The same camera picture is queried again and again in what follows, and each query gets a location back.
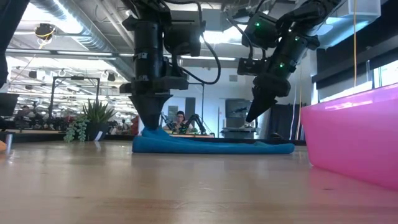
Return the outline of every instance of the orange object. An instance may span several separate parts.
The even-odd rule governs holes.
[[[6,143],[0,141],[0,152],[1,152],[1,151],[5,151],[6,149],[7,149]]]

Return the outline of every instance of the exposed ductwork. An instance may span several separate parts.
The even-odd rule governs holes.
[[[60,23],[57,25],[64,32],[80,34],[73,38],[89,51],[117,52],[74,0],[31,0],[30,3],[58,19]],[[108,63],[113,65],[125,79],[130,80],[133,77],[131,66],[123,59],[117,58]]]

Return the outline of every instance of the blue cloth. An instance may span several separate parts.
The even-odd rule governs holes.
[[[290,154],[294,152],[294,145],[268,145],[263,142],[256,142],[255,144],[201,142],[175,138],[161,129],[144,129],[142,136],[134,138],[132,150],[136,153]]]

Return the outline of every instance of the ceiling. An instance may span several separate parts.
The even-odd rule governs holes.
[[[53,0],[32,0],[29,4],[21,23],[14,35],[9,49],[39,49],[47,52],[23,51],[13,52],[7,51],[7,62],[11,69],[9,76],[9,91],[21,95],[19,104],[32,105],[33,101],[40,104],[41,110],[44,112],[48,108],[52,77],[63,76],[70,77],[73,75],[85,78],[100,78],[99,98],[106,100],[120,112],[122,116],[128,114],[136,114],[137,111],[126,96],[120,96],[118,88],[122,83],[126,83],[132,72],[126,72],[131,69],[129,57],[100,57],[98,55],[82,55],[76,52],[87,52],[89,48],[79,42],[79,35],[71,32],[76,30],[74,23],[70,21],[60,21],[51,13],[47,13],[43,9],[37,7],[35,2],[49,2]],[[127,18],[127,9],[119,0],[109,0],[109,4],[117,10],[118,16],[112,13],[105,13],[102,7],[97,5],[98,1],[94,0],[54,0],[60,2],[73,3],[74,11],[68,16],[79,16],[84,18],[88,28],[95,31],[100,39],[109,45],[108,49],[112,52],[124,54],[132,54],[133,49],[129,45],[132,33],[128,31],[118,22],[118,18]],[[295,6],[295,1],[289,0],[270,0],[266,1],[262,10],[268,11],[269,15],[276,18],[290,11]],[[220,9],[229,9],[235,12],[238,9],[248,7],[256,7],[258,1],[221,1],[211,0],[201,4],[204,11],[204,20],[208,24],[212,24],[205,32],[205,39],[212,43],[219,57],[224,57],[221,61],[223,67],[237,67],[235,58],[247,57],[248,49],[239,44],[241,35],[235,28],[230,28],[223,33],[221,32],[223,21]],[[195,16],[197,14],[196,5],[171,5],[173,17]],[[49,23],[56,27],[51,41],[39,40],[35,34],[35,28],[40,23]],[[60,51],[68,51],[68,54],[58,54]],[[184,58],[182,65],[186,67],[213,67],[214,60],[210,51],[203,44],[201,50],[202,56],[199,59]],[[261,51],[255,51],[255,57],[261,57]],[[119,64],[124,64],[124,70],[119,68]],[[37,72],[37,78],[30,78],[29,72]],[[113,73],[115,81],[108,81],[108,75]],[[96,93],[96,84],[92,80],[64,80],[62,83],[57,82],[58,87],[55,89],[55,112],[58,110],[68,111],[69,113],[81,113],[81,106],[87,102],[88,98],[94,99]]]

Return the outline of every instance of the pink bin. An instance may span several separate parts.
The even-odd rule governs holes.
[[[398,190],[398,84],[305,107],[302,123],[312,165]]]

